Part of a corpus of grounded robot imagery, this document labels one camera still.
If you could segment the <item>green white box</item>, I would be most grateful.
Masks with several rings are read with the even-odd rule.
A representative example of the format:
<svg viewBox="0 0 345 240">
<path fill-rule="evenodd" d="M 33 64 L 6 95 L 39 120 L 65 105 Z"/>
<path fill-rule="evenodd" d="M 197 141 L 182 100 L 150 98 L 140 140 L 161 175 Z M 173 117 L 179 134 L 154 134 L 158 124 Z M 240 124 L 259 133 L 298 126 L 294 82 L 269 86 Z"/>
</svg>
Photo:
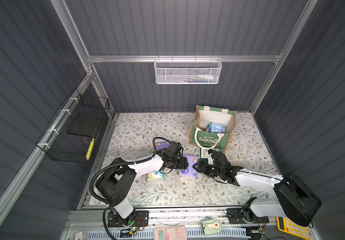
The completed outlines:
<svg viewBox="0 0 345 240">
<path fill-rule="evenodd" d="M 205 159 L 205 160 L 212 159 L 211 158 L 212 153 L 213 153 L 213 149 L 205 150 L 203 148 L 199 148 L 199 158 L 202 160 L 203 159 Z"/>
</svg>

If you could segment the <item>purple toy camera front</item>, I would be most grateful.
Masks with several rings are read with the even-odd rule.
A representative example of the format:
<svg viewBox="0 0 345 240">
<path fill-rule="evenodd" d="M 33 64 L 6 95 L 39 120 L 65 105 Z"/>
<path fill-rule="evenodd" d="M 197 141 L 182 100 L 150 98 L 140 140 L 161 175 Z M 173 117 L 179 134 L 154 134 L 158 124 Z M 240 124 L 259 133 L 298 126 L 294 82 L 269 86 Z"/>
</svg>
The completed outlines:
<svg viewBox="0 0 345 240">
<path fill-rule="evenodd" d="M 199 158 L 198 156 L 192 156 L 188 154 L 183 154 L 186 157 L 188 162 L 188 167 L 185 170 L 179 171 L 179 176 L 181 179 L 195 180 L 197 178 L 197 171 L 193 168 L 197 164 Z"/>
</svg>

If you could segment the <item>purple toy camera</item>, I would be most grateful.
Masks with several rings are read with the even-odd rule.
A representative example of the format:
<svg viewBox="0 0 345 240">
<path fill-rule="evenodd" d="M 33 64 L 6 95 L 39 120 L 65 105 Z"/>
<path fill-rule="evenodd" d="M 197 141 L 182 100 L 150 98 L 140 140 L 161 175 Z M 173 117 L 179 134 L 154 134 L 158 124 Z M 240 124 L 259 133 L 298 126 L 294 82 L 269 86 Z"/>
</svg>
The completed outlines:
<svg viewBox="0 0 345 240">
<path fill-rule="evenodd" d="M 188 162 L 188 167 L 185 170 L 179 171 L 179 176 L 181 179 L 195 180 L 197 178 L 197 171 L 193 168 L 197 164 L 199 158 L 198 156 L 192 156 L 188 154 L 183 154 L 186 157 Z"/>
<path fill-rule="evenodd" d="M 155 143 L 155 149 L 156 151 L 160 151 L 163 149 L 167 149 L 170 146 L 169 142 L 159 142 L 159 143 Z"/>
</svg>

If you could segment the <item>cartoon printed tissue pack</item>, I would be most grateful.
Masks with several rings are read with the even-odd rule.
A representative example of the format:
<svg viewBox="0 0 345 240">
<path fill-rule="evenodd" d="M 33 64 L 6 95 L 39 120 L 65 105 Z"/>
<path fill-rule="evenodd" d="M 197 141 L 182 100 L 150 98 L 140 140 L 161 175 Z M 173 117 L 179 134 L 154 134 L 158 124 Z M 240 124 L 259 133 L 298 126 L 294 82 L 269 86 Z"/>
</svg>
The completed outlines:
<svg viewBox="0 0 345 240">
<path fill-rule="evenodd" d="M 163 173 L 159 172 L 159 171 L 155 171 L 155 172 L 151 172 L 147 174 L 147 181 L 149 183 L 153 183 L 153 182 L 160 182 L 164 180 L 164 175 Z"/>
</svg>

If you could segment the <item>light blue tissue pack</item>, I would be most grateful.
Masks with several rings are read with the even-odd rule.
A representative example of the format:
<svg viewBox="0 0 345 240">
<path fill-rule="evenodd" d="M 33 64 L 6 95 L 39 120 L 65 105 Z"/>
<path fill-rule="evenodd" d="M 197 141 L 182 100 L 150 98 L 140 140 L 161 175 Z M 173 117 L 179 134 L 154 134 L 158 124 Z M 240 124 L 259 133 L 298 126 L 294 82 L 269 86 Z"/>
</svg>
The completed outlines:
<svg viewBox="0 0 345 240">
<path fill-rule="evenodd" d="M 225 134 L 226 133 L 226 127 L 222 124 L 210 122 L 205 130 L 207 133 L 211 134 Z"/>
</svg>

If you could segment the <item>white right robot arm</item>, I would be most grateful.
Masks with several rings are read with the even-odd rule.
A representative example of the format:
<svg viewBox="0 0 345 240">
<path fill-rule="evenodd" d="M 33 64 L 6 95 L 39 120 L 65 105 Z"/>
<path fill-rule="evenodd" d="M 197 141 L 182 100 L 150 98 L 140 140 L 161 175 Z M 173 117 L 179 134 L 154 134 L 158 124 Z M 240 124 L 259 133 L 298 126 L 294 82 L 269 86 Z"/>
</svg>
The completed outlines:
<svg viewBox="0 0 345 240">
<path fill-rule="evenodd" d="M 222 152 L 213 152 L 209 159 L 200 160 L 193 168 L 222 184 L 249 187 L 270 194 L 267 199 L 251 197 L 238 217 L 255 223 L 264 217 L 289 218 L 307 227 L 322 206 L 321 199 L 296 174 L 268 175 L 233 166 Z"/>
</svg>

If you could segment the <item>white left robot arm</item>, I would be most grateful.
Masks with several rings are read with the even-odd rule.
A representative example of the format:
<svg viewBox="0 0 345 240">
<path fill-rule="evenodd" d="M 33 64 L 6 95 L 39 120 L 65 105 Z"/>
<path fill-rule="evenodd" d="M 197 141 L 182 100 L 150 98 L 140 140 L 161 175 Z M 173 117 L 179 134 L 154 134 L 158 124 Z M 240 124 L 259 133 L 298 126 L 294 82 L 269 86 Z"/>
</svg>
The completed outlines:
<svg viewBox="0 0 345 240">
<path fill-rule="evenodd" d="M 134 161 L 116 158 L 90 180 L 91 195 L 105 203 L 123 221 L 128 222 L 135 217 L 135 209 L 127 195 L 136 179 L 164 169 L 185 170 L 188 168 L 188 161 L 183 156 L 183 147 L 180 143 L 155 137 L 152 145 L 153 153 L 150 156 Z"/>
</svg>

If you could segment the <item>floral table mat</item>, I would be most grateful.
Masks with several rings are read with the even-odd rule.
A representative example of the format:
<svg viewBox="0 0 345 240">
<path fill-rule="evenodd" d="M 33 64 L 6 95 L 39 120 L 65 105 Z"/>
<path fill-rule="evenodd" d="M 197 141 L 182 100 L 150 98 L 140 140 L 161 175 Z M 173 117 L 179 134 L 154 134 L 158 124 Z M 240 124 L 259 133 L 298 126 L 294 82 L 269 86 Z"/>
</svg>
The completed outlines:
<svg viewBox="0 0 345 240">
<path fill-rule="evenodd" d="M 136 160 L 152 154 L 152 142 L 161 138 L 182 144 L 184 152 L 198 156 L 199 148 L 190 145 L 189 130 L 195 113 L 121 113 L 104 153 L 103 166 L 116 158 Z M 236 126 L 226 149 L 234 166 L 276 175 L 278 173 L 263 138 L 250 113 L 237 113 Z M 134 206 L 215 206 L 242 205 L 251 197 L 269 198 L 269 194 L 249 187 L 221 184 L 205 175 L 183 179 L 177 171 L 167 171 L 161 180 L 136 180 L 128 193 Z"/>
</svg>

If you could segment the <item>green tape dispenser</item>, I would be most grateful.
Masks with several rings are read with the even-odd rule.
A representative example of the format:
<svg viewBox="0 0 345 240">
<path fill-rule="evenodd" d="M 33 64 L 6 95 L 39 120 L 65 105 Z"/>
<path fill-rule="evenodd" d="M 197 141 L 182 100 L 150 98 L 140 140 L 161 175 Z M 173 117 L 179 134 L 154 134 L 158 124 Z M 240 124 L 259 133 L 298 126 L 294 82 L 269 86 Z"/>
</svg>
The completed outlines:
<svg viewBox="0 0 345 240">
<path fill-rule="evenodd" d="M 222 230 L 222 224 L 216 219 L 206 219 L 201 222 L 205 236 L 218 234 Z"/>
</svg>

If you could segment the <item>pink calculator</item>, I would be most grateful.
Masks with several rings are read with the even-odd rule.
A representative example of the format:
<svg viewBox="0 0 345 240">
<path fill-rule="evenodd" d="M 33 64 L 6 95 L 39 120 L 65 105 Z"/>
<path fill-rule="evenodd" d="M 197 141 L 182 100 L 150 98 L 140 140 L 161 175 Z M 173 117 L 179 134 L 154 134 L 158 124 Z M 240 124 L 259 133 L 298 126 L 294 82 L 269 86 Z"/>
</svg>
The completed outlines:
<svg viewBox="0 0 345 240">
<path fill-rule="evenodd" d="M 155 240 L 187 240 L 185 226 L 155 228 L 153 238 Z"/>
</svg>

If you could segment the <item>yellow calculator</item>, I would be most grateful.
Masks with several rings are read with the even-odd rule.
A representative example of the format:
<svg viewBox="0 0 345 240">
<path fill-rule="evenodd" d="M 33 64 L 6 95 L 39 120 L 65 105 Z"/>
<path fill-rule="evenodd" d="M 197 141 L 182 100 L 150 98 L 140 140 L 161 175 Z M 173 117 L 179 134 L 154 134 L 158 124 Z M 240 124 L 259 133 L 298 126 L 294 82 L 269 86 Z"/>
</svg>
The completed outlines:
<svg viewBox="0 0 345 240">
<path fill-rule="evenodd" d="M 277 217 L 277 228 L 279 231 L 290 234 L 295 237 L 299 237 L 304 240 L 311 239 L 311 233 L 309 231 L 309 227 L 302 227 L 295 224 L 288 218 Z"/>
</svg>

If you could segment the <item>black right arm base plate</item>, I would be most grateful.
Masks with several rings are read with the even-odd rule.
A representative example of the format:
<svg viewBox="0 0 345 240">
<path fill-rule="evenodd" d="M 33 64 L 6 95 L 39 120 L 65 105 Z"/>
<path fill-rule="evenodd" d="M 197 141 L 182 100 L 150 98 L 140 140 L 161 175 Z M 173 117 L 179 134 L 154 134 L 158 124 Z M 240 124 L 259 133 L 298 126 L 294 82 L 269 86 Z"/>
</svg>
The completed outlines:
<svg viewBox="0 0 345 240">
<path fill-rule="evenodd" d="M 226 217 L 230 224 L 268 224 L 268 217 L 257 217 L 250 209 L 226 209 Z"/>
</svg>

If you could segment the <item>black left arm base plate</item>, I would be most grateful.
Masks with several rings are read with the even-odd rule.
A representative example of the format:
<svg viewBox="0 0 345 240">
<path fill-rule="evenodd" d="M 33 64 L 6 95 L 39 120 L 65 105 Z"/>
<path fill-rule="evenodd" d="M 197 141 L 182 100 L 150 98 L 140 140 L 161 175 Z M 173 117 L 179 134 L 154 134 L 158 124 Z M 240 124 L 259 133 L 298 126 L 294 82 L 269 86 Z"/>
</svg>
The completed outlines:
<svg viewBox="0 0 345 240">
<path fill-rule="evenodd" d="M 127 218 L 122 218 L 118 213 L 110 212 L 106 217 L 107 226 L 110 228 L 134 228 L 147 227 L 149 219 L 149 211 L 135 210 Z"/>
</svg>

